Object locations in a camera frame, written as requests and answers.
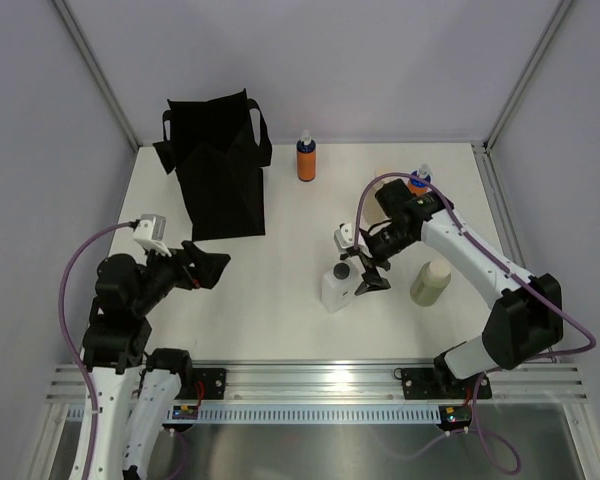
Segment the black canvas bag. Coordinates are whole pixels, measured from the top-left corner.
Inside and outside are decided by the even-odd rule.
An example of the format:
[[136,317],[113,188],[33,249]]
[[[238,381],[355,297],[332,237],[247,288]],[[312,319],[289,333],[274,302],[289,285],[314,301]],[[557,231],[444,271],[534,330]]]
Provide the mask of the black canvas bag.
[[242,90],[168,105],[153,147],[165,172],[176,174],[192,239],[265,235],[264,169],[273,147],[259,104]]

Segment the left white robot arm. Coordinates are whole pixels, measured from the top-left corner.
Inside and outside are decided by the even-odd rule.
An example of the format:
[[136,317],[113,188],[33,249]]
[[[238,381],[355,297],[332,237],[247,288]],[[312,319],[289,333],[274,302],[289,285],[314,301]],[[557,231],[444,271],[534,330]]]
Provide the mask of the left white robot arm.
[[173,402],[219,397],[221,381],[195,368],[188,351],[146,351],[148,315],[175,288],[213,289],[229,261],[185,241],[178,249],[147,249],[144,264],[128,254],[99,264],[82,342],[85,413],[71,478],[146,478]]

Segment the orange spray bottle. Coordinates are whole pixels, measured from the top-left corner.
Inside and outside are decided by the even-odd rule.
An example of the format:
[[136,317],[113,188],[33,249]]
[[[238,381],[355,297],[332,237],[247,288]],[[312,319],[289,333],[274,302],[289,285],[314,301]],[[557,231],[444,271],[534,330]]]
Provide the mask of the orange spray bottle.
[[316,142],[308,130],[304,130],[296,143],[297,177],[310,182],[316,176]]
[[429,191],[430,182],[431,168],[428,164],[422,164],[417,170],[411,173],[407,187],[413,195],[420,196]]

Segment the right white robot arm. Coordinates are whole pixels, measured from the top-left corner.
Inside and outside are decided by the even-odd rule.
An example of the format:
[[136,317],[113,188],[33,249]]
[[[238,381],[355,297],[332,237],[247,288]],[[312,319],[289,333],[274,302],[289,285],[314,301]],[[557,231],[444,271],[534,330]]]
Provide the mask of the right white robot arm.
[[483,245],[435,188],[415,195],[395,179],[375,198],[388,219],[384,227],[372,232],[342,224],[334,233],[341,259],[357,257],[363,266],[358,294],[389,289],[389,281],[379,272],[389,270],[393,256],[422,242],[448,260],[490,309],[480,335],[434,359],[437,392],[454,397],[467,386],[476,387],[479,374],[512,370],[562,340],[561,287],[553,276],[535,276]]

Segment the white square bottle black cap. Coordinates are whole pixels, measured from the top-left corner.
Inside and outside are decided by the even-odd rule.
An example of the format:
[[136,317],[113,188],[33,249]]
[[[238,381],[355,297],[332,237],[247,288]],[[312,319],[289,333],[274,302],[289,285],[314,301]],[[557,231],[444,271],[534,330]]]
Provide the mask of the white square bottle black cap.
[[345,307],[352,299],[359,284],[359,271],[350,261],[334,264],[323,276],[321,302],[329,313]]

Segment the pale green round bottle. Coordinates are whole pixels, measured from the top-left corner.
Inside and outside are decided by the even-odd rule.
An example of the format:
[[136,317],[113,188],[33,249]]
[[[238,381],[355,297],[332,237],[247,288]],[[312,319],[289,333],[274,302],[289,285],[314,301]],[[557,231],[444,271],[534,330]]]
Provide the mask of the pale green round bottle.
[[419,306],[432,306],[451,282],[451,265],[442,258],[425,263],[410,288],[411,299]]

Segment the beige pump bottle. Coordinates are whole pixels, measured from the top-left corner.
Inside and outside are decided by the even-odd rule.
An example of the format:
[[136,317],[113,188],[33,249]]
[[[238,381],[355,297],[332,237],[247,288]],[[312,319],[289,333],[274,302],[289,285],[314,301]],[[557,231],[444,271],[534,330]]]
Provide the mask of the beige pump bottle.
[[365,197],[362,217],[368,226],[383,222],[388,219],[375,197],[375,194],[388,181],[391,181],[391,178],[387,177],[380,180],[376,180]]

